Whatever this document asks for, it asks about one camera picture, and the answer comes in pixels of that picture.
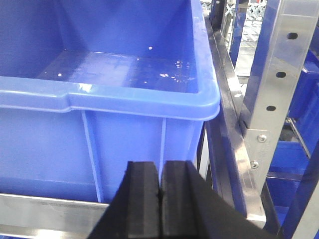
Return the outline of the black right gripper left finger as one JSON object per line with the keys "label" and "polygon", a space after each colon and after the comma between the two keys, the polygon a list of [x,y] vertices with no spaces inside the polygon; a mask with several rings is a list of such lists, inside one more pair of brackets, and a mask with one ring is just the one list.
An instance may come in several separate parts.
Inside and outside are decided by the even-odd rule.
{"label": "black right gripper left finger", "polygon": [[160,200],[153,162],[128,162],[122,182],[89,239],[158,239]]}

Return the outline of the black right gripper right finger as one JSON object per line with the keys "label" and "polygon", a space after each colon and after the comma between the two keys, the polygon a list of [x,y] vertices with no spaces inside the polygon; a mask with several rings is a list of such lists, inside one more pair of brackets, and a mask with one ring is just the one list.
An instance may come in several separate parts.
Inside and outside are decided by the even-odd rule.
{"label": "black right gripper right finger", "polygon": [[228,205],[190,161],[167,161],[161,176],[165,239],[274,239]]}

